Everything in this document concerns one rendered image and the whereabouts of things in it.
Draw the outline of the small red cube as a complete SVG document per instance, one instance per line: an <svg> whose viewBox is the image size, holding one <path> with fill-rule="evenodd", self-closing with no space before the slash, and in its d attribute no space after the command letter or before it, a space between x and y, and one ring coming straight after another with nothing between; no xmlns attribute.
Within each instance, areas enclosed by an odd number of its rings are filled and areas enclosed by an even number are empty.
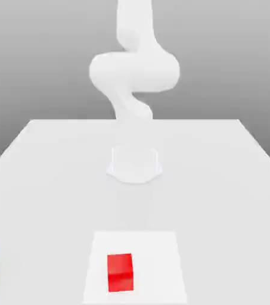
<svg viewBox="0 0 270 305"><path fill-rule="evenodd" d="M108 254L107 277L109 292L133 291L134 269L132 254Z"/></svg>

